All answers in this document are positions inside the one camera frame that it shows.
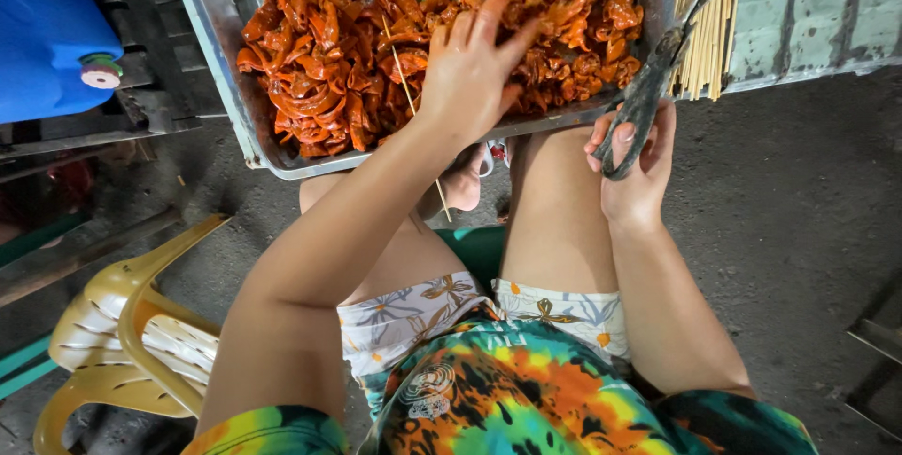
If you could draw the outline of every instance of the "blue plastic jug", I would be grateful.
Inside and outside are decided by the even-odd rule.
[[[123,51],[94,0],[0,0],[0,124],[107,101],[113,89],[81,79],[79,60],[98,53]]]

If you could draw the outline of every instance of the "concrete floor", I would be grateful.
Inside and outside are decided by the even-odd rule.
[[[677,108],[665,220],[733,334],[761,398],[802,419],[824,455],[899,453],[899,444],[843,400],[879,361],[844,329],[902,268],[902,69]],[[298,184],[247,170],[226,120],[208,120],[202,130],[153,144],[159,161],[101,170],[96,220],[64,244],[96,238],[170,203],[183,209],[189,223],[218,207],[232,210],[236,215],[227,226],[160,277],[167,296],[222,322],[257,256],[298,216]],[[458,215],[455,224],[494,224],[508,195],[507,172],[496,167],[483,184],[480,206]],[[444,227],[442,218],[431,222]],[[129,245],[0,310],[0,354],[52,329],[103,265],[145,252],[183,228]],[[45,251],[34,264],[51,260]],[[66,375],[57,369],[0,403],[0,451],[29,452],[37,415]],[[356,444],[369,420],[355,384],[348,391],[346,427]],[[902,418],[902,385],[884,397],[896,408],[889,412]],[[80,438],[88,453],[98,455],[157,453],[164,452],[166,436],[171,445],[184,442],[191,425],[82,408],[66,440]]]

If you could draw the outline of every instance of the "white floral shorts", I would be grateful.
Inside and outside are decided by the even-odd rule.
[[[588,345],[605,361],[629,359],[618,292],[576,294],[491,282],[492,301],[469,272],[445,275],[338,308],[344,359],[360,378],[391,369],[411,349],[454,326],[484,303],[502,319],[551,323]]]

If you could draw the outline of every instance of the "beige plastic chair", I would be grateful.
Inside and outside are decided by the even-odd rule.
[[[219,326],[163,297],[154,278],[228,219],[210,216],[150,253],[107,266],[72,301],[48,350],[72,376],[39,416],[38,455],[69,455],[62,431],[86,403],[174,418],[200,414]]]

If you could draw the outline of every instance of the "tie-dye t-shirt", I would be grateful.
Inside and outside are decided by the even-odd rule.
[[[698,391],[653,406],[570,335],[493,317],[473,312],[375,377],[385,393],[359,453],[816,453],[795,417],[765,403]],[[285,405],[235,416],[184,454],[348,449],[335,419]]]

